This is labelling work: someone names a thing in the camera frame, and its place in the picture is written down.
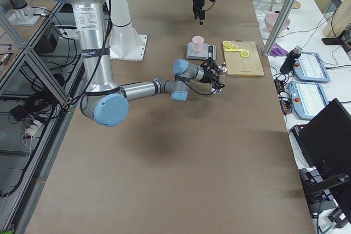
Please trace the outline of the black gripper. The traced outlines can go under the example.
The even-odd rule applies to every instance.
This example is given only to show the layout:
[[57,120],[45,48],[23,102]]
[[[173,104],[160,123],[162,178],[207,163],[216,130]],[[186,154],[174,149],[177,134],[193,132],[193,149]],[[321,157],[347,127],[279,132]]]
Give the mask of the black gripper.
[[194,20],[197,20],[199,16],[200,25],[203,25],[203,22],[205,20],[205,11],[203,10],[204,5],[205,5],[205,0],[193,0]]
[[219,79],[217,79],[216,71],[210,66],[202,66],[203,76],[200,79],[201,83],[210,83],[213,89],[223,89],[225,84],[221,83]]

